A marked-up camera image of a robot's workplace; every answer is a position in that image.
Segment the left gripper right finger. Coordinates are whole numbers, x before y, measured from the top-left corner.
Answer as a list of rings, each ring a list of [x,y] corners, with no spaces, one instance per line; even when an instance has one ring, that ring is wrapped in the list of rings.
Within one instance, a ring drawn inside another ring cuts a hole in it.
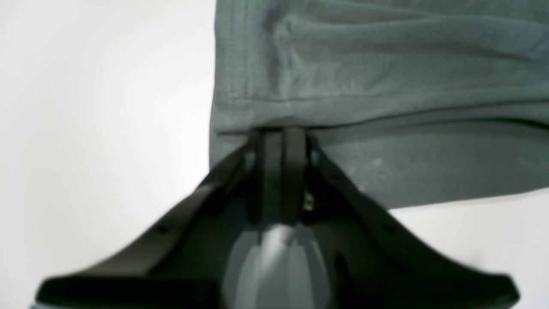
[[[474,270],[427,245],[363,195],[299,127],[282,131],[282,211],[318,242],[337,309],[510,309],[506,274]]]

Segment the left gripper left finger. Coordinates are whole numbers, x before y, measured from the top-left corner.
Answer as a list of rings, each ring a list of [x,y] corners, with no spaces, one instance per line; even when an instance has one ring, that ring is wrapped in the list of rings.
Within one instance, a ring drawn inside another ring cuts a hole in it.
[[[251,132],[137,239],[45,279],[40,309],[233,309],[246,259],[281,219],[283,131]]]

